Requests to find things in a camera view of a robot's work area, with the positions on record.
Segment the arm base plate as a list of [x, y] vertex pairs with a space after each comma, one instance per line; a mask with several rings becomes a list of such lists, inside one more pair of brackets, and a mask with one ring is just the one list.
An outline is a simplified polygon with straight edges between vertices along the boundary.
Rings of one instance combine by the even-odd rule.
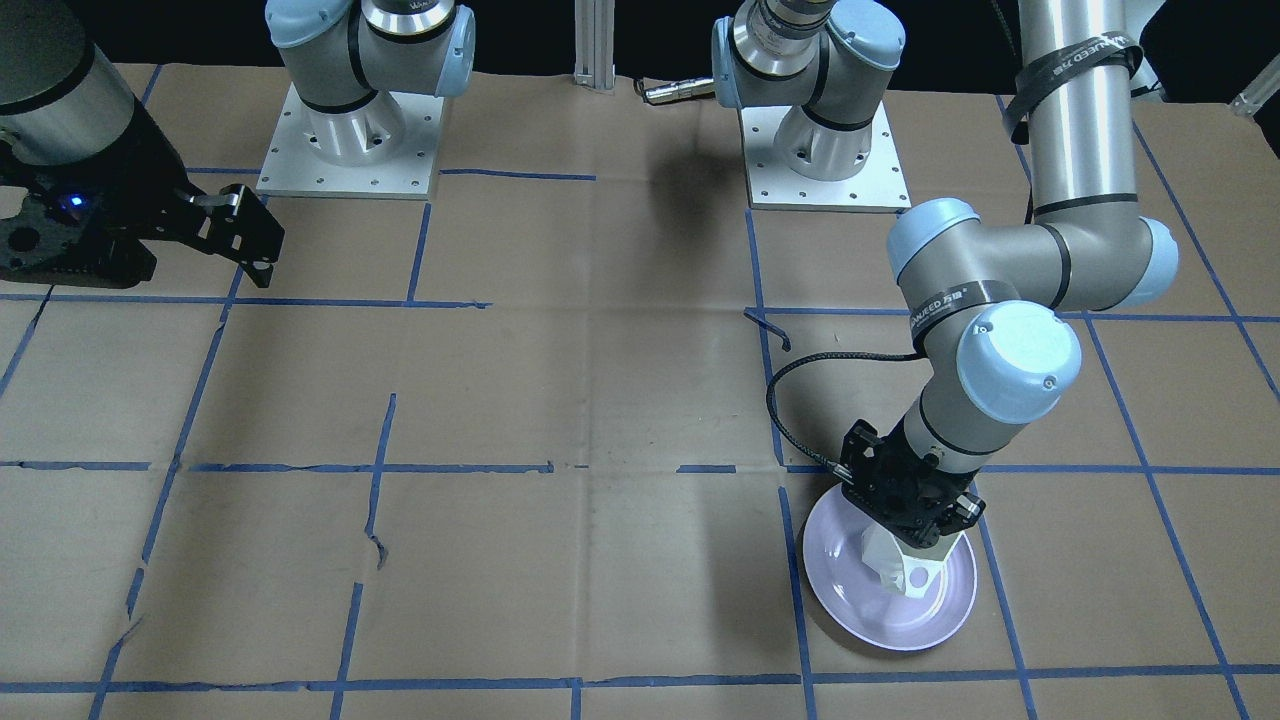
[[739, 110], [753, 209], [900, 213], [908, 182], [884, 105], [855, 131], [818, 126], [800, 106]]
[[273, 197], [428, 201], [447, 101], [380, 92], [364, 108], [324, 114], [288, 90], [256, 190]]

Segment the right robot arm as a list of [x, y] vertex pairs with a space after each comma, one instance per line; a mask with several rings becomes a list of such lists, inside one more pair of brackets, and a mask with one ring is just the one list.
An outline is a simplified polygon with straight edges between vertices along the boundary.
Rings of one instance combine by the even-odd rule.
[[234, 261], [270, 284], [284, 231], [255, 192], [205, 193], [118, 69], [61, 1], [1, 5], [3, 279], [127, 290], [150, 240]]

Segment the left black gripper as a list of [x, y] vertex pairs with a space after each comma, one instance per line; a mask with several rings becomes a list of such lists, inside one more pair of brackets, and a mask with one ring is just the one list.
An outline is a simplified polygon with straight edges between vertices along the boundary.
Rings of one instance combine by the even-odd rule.
[[983, 514], [983, 500], [969, 491], [975, 474], [946, 473], [936, 454], [915, 455], [900, 425], [879, 437], [869, 423], [855, 421], [838, 464], [849, 473], [842, 496], [913, 548], [932, 548]]

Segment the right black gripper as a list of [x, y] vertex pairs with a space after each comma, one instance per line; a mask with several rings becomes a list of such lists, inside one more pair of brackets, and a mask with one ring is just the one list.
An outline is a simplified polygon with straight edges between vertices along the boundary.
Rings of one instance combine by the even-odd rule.
[[205, 193], [177, 152], [151, 132], [129, 129], [83, 161], [36, 167], [3, 140], [3, 184], [26, 190], [3, 219], [1, 275], [31, 284], [127, 290], [154, 277], [148, 241], [234, 261], [268, 288], [284, 231], [246, 184]]

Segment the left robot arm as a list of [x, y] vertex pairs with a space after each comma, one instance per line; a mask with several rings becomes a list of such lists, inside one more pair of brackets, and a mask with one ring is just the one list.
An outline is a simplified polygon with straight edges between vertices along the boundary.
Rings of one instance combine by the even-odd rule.
[[[886, 436], [858, 421], [824, 465], [844, 497], [899, 541], [929, 548], [973, 527], [973, 477], [1076, 379], [1079, 340], [1061, 310], [1160, 297], [1179, 250], [1140, 215], [1130, 138], [1139, 44], [1120, 1], [1021, 1], [1021, 68], [1006, 135], [1032, 150], [1030, 218], [989, 225], [957, 199], [922, 202], [887, 238], [932, 375]], [[773, 149], [812, 181], [865, 167], [873, 118], [905, 47], [874, 1], [745, 1], [712, 33], [726, 108], [785, 108]]]

